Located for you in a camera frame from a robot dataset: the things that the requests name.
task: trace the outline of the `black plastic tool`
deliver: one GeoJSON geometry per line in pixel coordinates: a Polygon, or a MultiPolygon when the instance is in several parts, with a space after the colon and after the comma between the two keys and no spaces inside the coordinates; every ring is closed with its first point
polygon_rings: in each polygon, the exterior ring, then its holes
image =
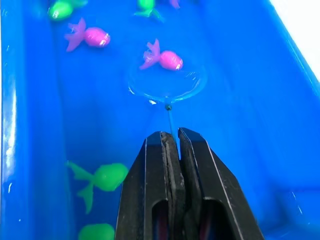
{"type": "Polygon", "coordinates": [[[125,181],[115,240],[263,240],[235,176],[207,141],[178,130],[145,139],[125,181]]]}

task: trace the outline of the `toy fish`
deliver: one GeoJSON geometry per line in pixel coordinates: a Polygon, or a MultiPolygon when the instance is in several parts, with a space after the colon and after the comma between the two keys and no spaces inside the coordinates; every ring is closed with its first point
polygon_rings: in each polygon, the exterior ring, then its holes
{"type": "Polygon", "coordinates": [[[72,169],[74,179],[89,181],[89,184],[77,193],[77,196],[84,200],[86,214],[92,209],[94,186],[105,192],[113,192],[128,173],[126,166],[121,163],[102,165],[93,175],[72,162],[68,162],[67,166],[72,169]]]}
{"type": "Polygon", "coordinates": [[[140,69],[147,69],[152,65],[156,64],[157,62],[164,69],[177,71],[183,67],[183,60],[173,51],[163,51],[160,54],[160,47],[158,39],[155,40],[154,44],[152,45],[150,42],[147,43],[147,47],[151,51],[145,51],[143,54],[144,64],[140,66],[140,69]]]}
{"type": "Polygon", "coordinates": [[[161,17],[160,13],[155,9],[155,5],[155,0],[138,0],[138,6],[141,8],[142,11],[136,12],[134,15],[148,18],[151,16],[151,14],[153,14],[161,22],[164,22],[164,18],[161,17]]]}
{"type": "Polygon", "coordinates": [[[115,230],[106,223],[84,226],[78,234],[78,240],[114,240],[115,230]]]}
{"type": "Polygon", "coordinates": [[[64,35],[64,38],[69,41],[67,52],[76,49],[83,40],[89,46],[97,48],[103,48],[110,43],[110,35],[101,28],[89,27],[86,30],[86,22],[83,18],[80,19],[78,24],[69,23],[68,27],[75,33],[64,35]]]}
{"type": "Polygon", "coordinates": [[[49,8],[48,15],[54,21],[60,21],[68,18],[74,8],[81,8],[87,5],[87,0],[58,0],[49,8]]]}

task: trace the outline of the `blue water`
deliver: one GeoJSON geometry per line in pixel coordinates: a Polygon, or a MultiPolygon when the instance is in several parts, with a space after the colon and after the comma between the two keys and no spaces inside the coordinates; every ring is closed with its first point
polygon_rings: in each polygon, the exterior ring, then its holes
{"type": "Polygon", "coordinates": [[[159,39],[201,62],[207,83],[172,105],[175,126],[201,133],[237,177],[268,240],[320,237],[319,83],[264,0],[166,1],[164,24],[132,17],[136,2],[95,0],[51,22],[47,0],[1,0],[1,239],[77,239],[115,227],[120,189],[94,190],[85,215],[71,161],[93,173],[131,166],[145,137],[170,132],[162,103],[128,90],[128,69],[159,39]],[[105,49],[66,53],[68,23],[111,35],[105,49]]]}

